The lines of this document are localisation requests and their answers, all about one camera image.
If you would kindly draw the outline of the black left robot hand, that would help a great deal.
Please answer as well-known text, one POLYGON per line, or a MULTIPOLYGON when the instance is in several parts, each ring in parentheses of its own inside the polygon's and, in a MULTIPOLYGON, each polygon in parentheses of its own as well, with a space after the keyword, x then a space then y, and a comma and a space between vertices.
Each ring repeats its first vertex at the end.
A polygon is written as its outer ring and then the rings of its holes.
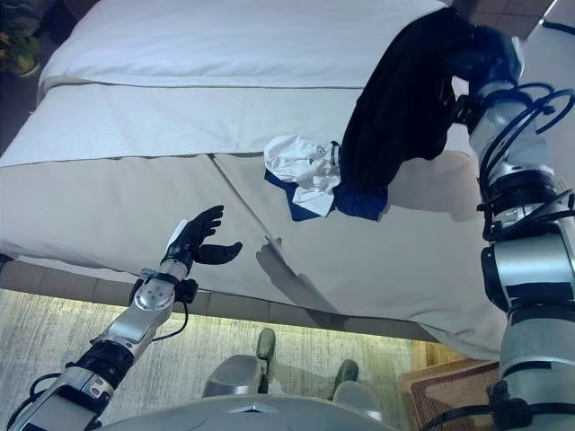
POLYGON ((223 205, 214 206, 186 222, 168 245, 161 263, 177 261, 190 271, 194 262, 202 265, 223 265, 235 259, 242 250, 241 242, 232 245, 204 243, 208 237, 216 233, 216 229, 221 225, 223 213, 223 205))

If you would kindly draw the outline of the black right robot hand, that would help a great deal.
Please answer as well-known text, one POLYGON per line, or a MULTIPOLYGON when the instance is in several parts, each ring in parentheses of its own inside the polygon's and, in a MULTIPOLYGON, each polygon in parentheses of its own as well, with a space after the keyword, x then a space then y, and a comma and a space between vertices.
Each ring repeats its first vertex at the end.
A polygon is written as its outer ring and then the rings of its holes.
POLYGON ((474 24, 445 66, 449 73, 468 82, 471 93, 478 93, 488 84, 517 85, 524 56, 517 37, 474 24))

